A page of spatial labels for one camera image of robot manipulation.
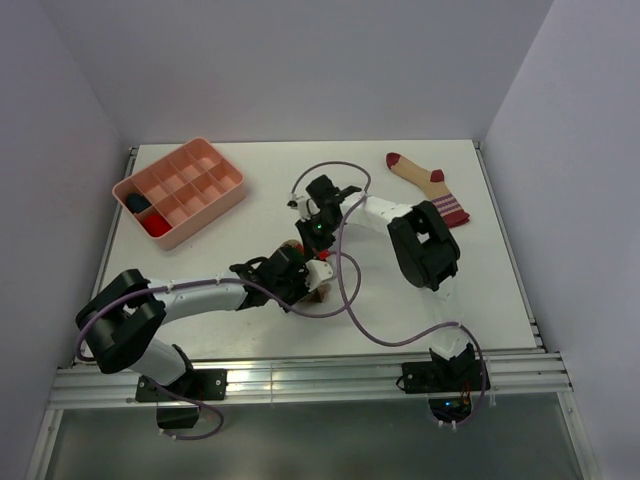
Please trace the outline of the tan argyle sock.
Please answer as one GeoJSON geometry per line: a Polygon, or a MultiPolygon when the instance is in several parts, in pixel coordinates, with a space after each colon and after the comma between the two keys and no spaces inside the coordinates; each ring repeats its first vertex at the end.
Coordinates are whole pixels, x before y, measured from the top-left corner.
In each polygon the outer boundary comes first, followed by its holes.
{"type": "MultiPolygon", "coordinates": [[[[303,245],[295,239],[287,240],[283,243],[283,246],[291,246],[298,250],[300,253],[304,253],[303,245]]],[[[323,303],[327,300],[331,291],[331,285],[329,283],[323,283],[319,285],[315,290],[311,291],[308,295],[300,300],[300,303],[323,303]]]]}

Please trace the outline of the tan maroon striped sock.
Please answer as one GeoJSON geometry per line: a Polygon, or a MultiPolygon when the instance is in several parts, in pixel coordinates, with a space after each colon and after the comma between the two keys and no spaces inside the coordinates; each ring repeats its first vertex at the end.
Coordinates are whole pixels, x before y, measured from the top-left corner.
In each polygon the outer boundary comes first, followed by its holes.
{"type": "Polygon", "coordinates": [[[387,168],[396,176],[413,184],[424,193],[450,229],[470,222],[470,214],[465,211],[447,186],[441,169],[427,170],[396,152],[387,153],[385,162],[387,168]]]}

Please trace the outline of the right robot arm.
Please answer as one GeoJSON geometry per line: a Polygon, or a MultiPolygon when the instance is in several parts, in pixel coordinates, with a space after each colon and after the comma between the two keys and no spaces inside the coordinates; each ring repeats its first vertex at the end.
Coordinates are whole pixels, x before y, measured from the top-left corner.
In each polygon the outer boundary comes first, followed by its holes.
{"type": "Polygon", "coordinates": [[[346,294],[341,268],[345,227],[351,224],[388,237],[405,280],[428,291],[427,299],[436,304],[435,324],[406,340],[392,342],[368,332],[351,307],[347,313],[357,330],[379,346],[399,348],[433,338],[429,352],[437,361],[432,368],[434,381],[446,390],[457,388],[468,374],[462,358],[474,349],[470,335],[453,318],[453,280],[458,273],[460,248],[436,207],[429,201],[394,203],[356,186],[339,189],[325,175],[313,180],[304,195],[290,193],[287,206],[299,215],[295,226],[307,254],[331,247],[336,250],[341,295],[346,294]]]}

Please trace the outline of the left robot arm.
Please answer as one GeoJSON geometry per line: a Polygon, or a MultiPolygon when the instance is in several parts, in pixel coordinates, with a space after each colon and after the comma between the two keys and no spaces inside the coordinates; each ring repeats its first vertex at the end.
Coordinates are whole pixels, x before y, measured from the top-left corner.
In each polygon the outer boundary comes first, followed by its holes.
{"type": "Polygon", "coordinates": [[[285,310],[315,291],[324,264],[285,244],[270,257],[257,257],[209,279],[156,281],[137,269],[122,272],[77,315],[76,347],[86,344],[104,374],[130,369],[159,385],[172,399],[195,386],[188,357],[176,345],[155,338],[161,326],[212,311],[262,307],[269,300],[285,310]]]}

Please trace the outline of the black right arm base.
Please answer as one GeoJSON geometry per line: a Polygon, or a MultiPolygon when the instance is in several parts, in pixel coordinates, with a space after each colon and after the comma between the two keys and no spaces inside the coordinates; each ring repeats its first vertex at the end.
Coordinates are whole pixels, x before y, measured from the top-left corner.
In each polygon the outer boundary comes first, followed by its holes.
{"type": "Polygon", "coordinates": [[[429,400],[428,405],[438,422],[451,426],[473,413],[474,393],[486,393],[491,387],[486,364],[476,357],[471,343],[449,359],[431,349],[428,361],[403,363],[395,385],[408,395],[448,393],[448,397],[429,400]]]}

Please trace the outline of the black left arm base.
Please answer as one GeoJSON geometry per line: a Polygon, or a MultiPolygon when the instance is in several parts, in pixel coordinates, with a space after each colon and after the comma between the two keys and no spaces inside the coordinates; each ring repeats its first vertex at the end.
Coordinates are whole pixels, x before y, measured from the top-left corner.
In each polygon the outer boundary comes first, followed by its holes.
{"type": "Polygon", "coordinates": [[[135,393],[137,403],[156,404],[156,424],[161,432],[177,440],[201,440],[217,434],[224,425],[224,416],[207,401],[222,401],[226,396],[226,369],[196,369],[188,371],[169,386],[160,386],[141,376],[135,393]],[[188,434],[205,416],[217,423],[207,433],[188,434]]]}

